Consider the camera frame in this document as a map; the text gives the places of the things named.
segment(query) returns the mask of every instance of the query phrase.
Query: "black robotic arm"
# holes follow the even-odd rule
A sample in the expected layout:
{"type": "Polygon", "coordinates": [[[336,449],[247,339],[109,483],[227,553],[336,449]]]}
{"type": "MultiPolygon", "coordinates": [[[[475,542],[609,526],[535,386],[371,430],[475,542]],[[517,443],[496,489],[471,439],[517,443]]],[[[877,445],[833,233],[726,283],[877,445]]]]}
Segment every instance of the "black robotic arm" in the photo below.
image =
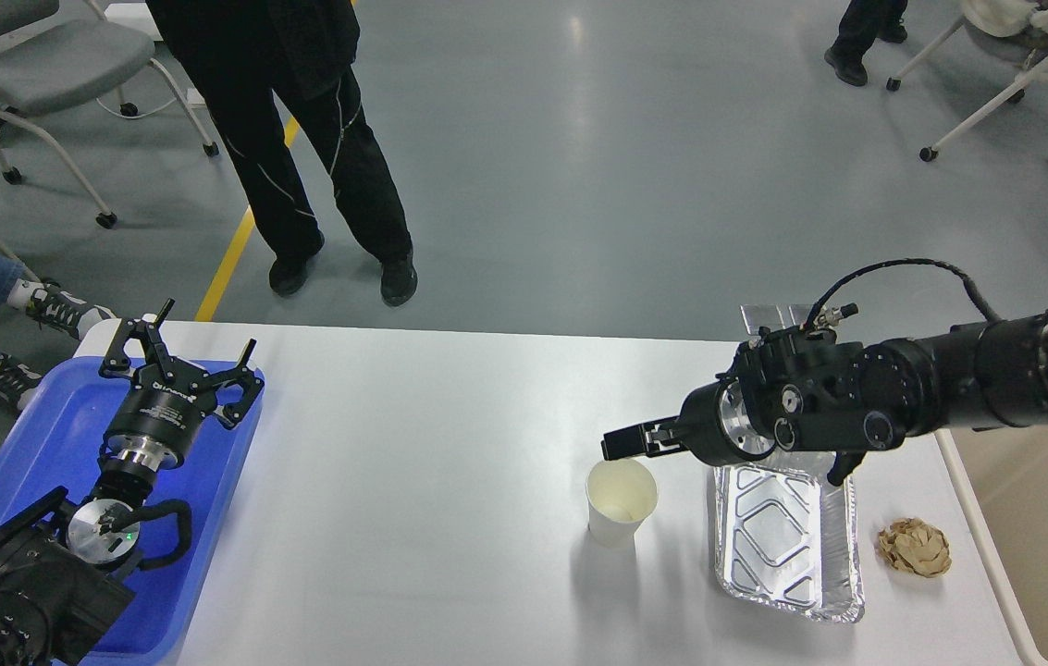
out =
{"type": "Polygon", "coordinates": [[[692,451],[713,466],[783,451],[836,451],[828,480],[840,485],[868,451],[901,446],[938,427],[1024,427],[1048,423],[1048,310],[1005,321],[970,279],[954,271],[986,318],[934,338],[868,347],[836,342],[833,326],[856,306],[824,310],[842,279],[802,325],[761,329],[738,347],[729,370],[685,398],[679,416],[604,435],[605,458],[692,451]]]}

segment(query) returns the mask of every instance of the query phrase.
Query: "brown paper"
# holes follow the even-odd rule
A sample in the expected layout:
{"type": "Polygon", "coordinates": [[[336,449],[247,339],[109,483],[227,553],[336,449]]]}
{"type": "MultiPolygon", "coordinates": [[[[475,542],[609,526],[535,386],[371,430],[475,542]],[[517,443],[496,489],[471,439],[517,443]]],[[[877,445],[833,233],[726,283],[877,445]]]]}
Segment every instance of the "brown paper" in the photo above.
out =
{"type": "Polygon", "coordinates": [[[947,538],[919,518],[894,520],[878,532],[878,553],[893,568],[925,578],[941,576],[951,568],[947,538]]]}

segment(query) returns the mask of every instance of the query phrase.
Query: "white table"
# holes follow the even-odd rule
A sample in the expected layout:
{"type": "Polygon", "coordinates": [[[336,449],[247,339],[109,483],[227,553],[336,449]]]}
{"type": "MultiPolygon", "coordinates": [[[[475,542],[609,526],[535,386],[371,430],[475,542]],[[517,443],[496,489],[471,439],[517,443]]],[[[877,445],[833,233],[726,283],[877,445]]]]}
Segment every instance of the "white table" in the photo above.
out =
{"type": "MultiPolygon", "coordinates": [[[[102,356],[114,321],[78,356],[102,356]]],[[[870,455],[857,489],[866,616],[809,623],[715,582],[705,480],[659,488],[634,549],[588,539],[604,431],[679,411],[729,342],[166,322],[172,353],[268,385],[184,666],[1019,663],[934,437],[870,455]],[[873,538],[919,515],[955,564],[888,568],[873,538]]]]}

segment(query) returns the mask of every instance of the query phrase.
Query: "white paper cup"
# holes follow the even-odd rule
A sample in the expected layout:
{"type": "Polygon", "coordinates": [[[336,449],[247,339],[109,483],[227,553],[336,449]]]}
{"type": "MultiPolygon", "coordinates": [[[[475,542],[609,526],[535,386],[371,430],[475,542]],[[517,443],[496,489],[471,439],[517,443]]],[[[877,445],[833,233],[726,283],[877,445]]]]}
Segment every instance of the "white paper cup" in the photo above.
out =
{"type": "Polygon", "coordinates": [[[633,459],[605,459],[586,480],[590,502],[590,536],[596,543],[620,547],[634,540],[658,501],[655,477],[633,459]]]}

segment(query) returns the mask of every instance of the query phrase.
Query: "gray chair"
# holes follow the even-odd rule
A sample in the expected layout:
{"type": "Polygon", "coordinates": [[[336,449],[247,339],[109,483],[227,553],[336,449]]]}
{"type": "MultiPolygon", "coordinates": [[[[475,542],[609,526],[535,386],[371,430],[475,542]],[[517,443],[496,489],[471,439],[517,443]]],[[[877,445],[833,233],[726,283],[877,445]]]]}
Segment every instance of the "gray chair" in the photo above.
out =
{"type": "MultiPolygon", "coordinates": [[[[203,152],[214,156],[219,153],[219,147],[194,116],[173,77],[154,59],[152,39],[139,30],[109,22],[95,0],[85,0],[85,3],[96,14],[95,20],[64,22],[0,51],[0,119],[34,132],[54,148],[83,189],[96,201],[100,208],[96,222],[112,228],[116,215],[96,193],[95,187],[59,146],[59,141],[26,119],[83,105],[110,91],[121,99],[122,113],[131,116],[136,110],[125,103],[121,87],[144,67],[151,67],[162,77],[185,110],[185,117],[199,132],[203,152]]],[[[0,0],[0,36],[53,16],[56,12],[59,12],[59,0],[0,0]]],[[[20,171],[7,163],[1,146],[0,168],[7,182],[17,185],[23,180],[20,171]]]]}

